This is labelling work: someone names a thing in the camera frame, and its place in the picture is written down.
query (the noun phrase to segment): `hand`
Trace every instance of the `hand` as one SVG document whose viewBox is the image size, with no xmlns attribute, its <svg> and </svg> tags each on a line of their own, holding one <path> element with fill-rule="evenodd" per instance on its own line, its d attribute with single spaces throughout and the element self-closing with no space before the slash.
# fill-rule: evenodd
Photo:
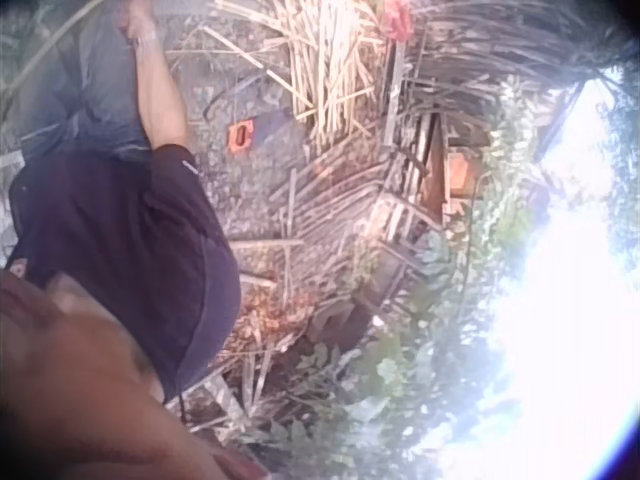
<svg viewBox="0 0 640 480">
<path fill-rule="evenodd" d="M 124 0 L 124 3 L 122 28 L 131 40 L 155 32 L 152 0 Z"/>
</svg>

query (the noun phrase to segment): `person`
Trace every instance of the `person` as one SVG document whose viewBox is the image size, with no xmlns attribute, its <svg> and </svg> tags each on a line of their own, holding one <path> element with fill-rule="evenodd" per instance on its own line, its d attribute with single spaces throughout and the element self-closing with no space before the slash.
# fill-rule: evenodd
<svg viewBox="0 0 640 480">
<path fill-rule="evenodd" d="M 151 0 L 105 0 L 17 101 L 25 167 L 0 274 L 0 476 L 267 478 L 163 405 L 206 374 L 240 284 Z"/>
</svg>

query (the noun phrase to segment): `blue jeans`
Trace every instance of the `blue jeans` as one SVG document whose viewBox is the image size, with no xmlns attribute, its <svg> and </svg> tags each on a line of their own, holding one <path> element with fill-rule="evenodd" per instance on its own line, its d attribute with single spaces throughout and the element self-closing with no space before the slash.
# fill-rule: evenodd
<svg viewBox="0 0 640 480">
<path fill-rule="evenodd" d="M 86 0 L 61 0 L 43 18 L 55 32 Z M 118 1 L 105 0 L 38 64 L 18 93 L 26 162 L 90 150 L 124 160 L 148 158 L 137 107 L 133 47 L 118 26 Z M 34 35 L 31 58 L 43 43 Z"/>
</svg>

